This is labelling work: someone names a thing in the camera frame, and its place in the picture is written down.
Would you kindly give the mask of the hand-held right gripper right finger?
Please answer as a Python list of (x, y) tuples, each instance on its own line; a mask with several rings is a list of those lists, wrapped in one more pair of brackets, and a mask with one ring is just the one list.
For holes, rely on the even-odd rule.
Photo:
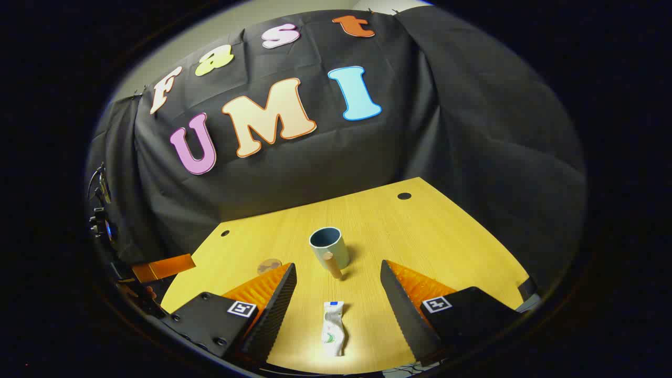
[(390, 260), (381, 262), (380, 281), (406, 344), (421, 363), (454, 358), (522, 317), (478, 287), (455, 290)]

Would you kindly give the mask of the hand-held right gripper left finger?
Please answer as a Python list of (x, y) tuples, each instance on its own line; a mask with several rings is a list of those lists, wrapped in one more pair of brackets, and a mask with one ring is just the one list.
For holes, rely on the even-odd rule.
[(297, 283), (296, 266), (284, 264), (224, 295), (203, 291), (161, 323), (216, 358), (267, 360)]

